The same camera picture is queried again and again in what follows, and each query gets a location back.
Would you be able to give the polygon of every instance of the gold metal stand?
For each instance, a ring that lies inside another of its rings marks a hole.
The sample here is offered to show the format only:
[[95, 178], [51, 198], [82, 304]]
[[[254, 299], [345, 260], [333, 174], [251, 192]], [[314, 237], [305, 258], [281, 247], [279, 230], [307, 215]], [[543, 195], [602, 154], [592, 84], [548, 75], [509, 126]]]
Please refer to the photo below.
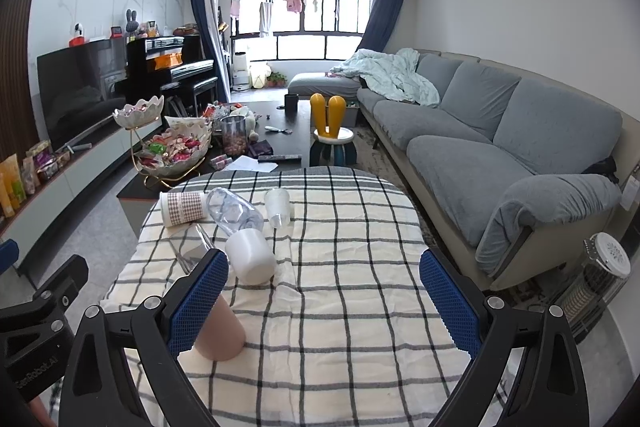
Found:
[[140, 143], [140, 147], [144, 147], [142, 138], [140, 137], [140, 134], [138, 134], [138, 129], [142, 128], [142, 127], [146, 127], [147, 125], [149, 125], [150, 123], [154, 123], [156, 120], [158, 120], [160, 117], [158, 116], [157, 118], [155, 118], [154, 120], [150, 121], [150, 122], [146, 122], [143, 125], [139, 125], [137, 127], [131, 127], [128, 128], [127, 131], [129, 131], [129, 148], [131, 151], [131, 161], [133, 162], [133, 166], [135, 167], [136, 171], [138, 172], [138, 174], [142, 175], [145, 177], [145, 187], [146, 188], [150, 188], [149, 185], [146, 184], [146, 182], [148, 181], [149, 178], [155, 179], [156, 183], [160, 182], [162, 185], [164, 185], [167, 188], [174, 188], [173, 185], [170, 185], [168, 182], [172, 182], [172, 183], [177, 183], [177, 182], [181, 182], [183, 179], [185, 179], [189, 174], [191, 174], [193, 171], [195, 171], [196, 169], [198, 169], [202, 163], [204, 162], [204, 160], [206, 160], [207, 155], [204, 155], [202, 157], [202, 159], [196, 163], [196, 165], [194, 165], [193, 167], [191, 167], [191, 169], [189, 169], [188, 171], [184, 172], [181, 176], [177, 177], [177, 178], [163, 178], [160, 176], [154, 176], [152, 174], [147, 174], [146, 172], [144, 172], [144, 167], [138, 168], [138, 162], [136, 162], [136, 157], [133, 153], [133, 134], [136, 134], [136, 137], [138, 138], [138, 142]]

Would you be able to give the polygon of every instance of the piano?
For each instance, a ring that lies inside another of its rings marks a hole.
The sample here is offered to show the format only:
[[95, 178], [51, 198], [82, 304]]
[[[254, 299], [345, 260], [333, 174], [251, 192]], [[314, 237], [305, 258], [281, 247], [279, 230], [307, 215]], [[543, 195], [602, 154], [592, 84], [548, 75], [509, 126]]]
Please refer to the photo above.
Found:
[[127, 79], [120, 89], [127, 103], [164, 95], [165, 112], [198, 116], [215, 100], [214, 68], [215, 61], [202, 59], [198, 35], [137, 39], [127, 44]]

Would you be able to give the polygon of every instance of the teal stool leg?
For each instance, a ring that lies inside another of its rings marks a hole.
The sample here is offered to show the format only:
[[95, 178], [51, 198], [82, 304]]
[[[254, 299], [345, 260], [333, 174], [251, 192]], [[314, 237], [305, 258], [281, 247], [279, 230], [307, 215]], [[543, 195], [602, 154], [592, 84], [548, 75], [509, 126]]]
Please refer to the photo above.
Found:
[[358, 163], [358, 152], [353, 142], [344, 144], [344, 155], [347, 165], [356, 165]]
[[309, 151], [309, 166], [310, 167], [318, 167], [320, 165], [320, 153], [322, 152], [322, 148], [324, 144], [319, 141], [315, 141], [311, 146]]
[[325, 145], [324, 149], [322, 149], [322, 158], [329, 161], [331, 159], [331, 146]]
[[346, 167], [344, 163], [344, 147], [342, 145], [334, 145], [334, 165], [336, 167]]

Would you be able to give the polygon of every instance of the flat screen tv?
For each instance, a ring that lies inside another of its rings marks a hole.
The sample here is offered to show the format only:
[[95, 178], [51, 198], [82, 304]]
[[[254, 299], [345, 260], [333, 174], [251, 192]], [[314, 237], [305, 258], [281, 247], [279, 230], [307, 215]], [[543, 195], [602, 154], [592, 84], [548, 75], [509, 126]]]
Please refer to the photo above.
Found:
[[126, 100], [116, 84], [126, 78], [123, 38], [87, 42], [38, 57], [40, 101], [49, 139], [59, 149], [110, 121]]

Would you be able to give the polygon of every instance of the hanging clothes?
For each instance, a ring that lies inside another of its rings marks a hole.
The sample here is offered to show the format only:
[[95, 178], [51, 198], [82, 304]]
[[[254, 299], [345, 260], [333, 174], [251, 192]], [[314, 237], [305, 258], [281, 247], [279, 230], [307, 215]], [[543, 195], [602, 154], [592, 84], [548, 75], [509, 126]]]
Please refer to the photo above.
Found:
[[293, 13], [302, 12], [302, 0], [285, 0], [287, 2], [287, 11]]
[[273, 3], [263, 2], [260, 3], [260, 36], [271, 37], [273, 33], [271, 31], [271, 9]]
[[230, 15], [234, 19], [239, 19], [240, 18], [240, 0], [231, 0]]

